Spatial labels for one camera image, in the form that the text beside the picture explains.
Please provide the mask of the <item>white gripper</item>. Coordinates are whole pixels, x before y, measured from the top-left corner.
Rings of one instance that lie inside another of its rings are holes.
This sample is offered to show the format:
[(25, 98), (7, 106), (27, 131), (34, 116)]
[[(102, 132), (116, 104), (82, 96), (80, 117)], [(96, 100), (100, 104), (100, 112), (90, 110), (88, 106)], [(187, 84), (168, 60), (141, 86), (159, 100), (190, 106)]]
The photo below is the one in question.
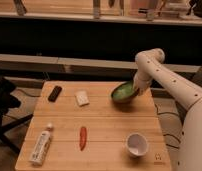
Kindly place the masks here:
[(133, 89), (142, 95), (151, 85), (150, 80), (143, 80), (138, 73), (133, 78)]

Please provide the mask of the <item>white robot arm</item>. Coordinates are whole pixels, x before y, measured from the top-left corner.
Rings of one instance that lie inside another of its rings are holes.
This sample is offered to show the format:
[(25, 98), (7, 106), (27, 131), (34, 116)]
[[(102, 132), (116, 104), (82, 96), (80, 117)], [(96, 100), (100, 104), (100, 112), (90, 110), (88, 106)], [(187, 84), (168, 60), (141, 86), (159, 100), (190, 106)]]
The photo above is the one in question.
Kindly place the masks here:
[(137, 53), (133, 87), (142, 95), (155, 80), (187, 110), (177, 171), (202, 171), (202, 87), (167, 69), (164, 60), (160, 48)]

